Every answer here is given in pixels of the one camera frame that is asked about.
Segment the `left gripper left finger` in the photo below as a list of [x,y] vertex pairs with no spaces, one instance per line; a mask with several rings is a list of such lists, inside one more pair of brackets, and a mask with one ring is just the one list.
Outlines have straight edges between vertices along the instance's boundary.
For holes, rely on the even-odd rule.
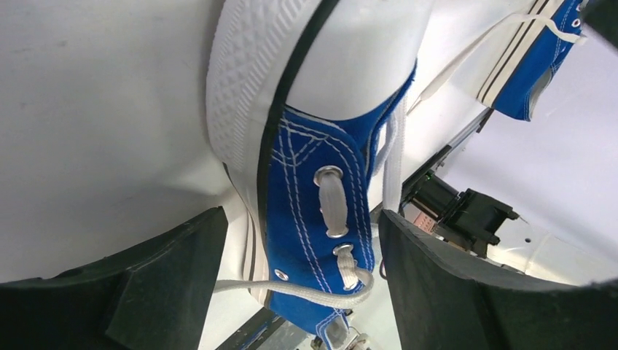
[[3,349],[196,349],[228,221],[216,207],[50,279],[1,285]]

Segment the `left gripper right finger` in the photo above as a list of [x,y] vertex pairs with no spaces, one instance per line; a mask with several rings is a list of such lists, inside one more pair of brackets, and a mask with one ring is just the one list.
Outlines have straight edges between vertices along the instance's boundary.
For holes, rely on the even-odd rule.
[[583,287],[495,266],[418,229],[379,218],[403,349],[615,349],[617,281]]

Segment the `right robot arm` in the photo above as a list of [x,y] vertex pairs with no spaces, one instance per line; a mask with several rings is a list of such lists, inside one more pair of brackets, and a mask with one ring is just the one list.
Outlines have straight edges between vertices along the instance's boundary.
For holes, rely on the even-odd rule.
[[543,228],[489,195],[456,190],[430,171],[402,188],[406,218],[422,231],[507,270],[562,284],[617,278],[617,261]]

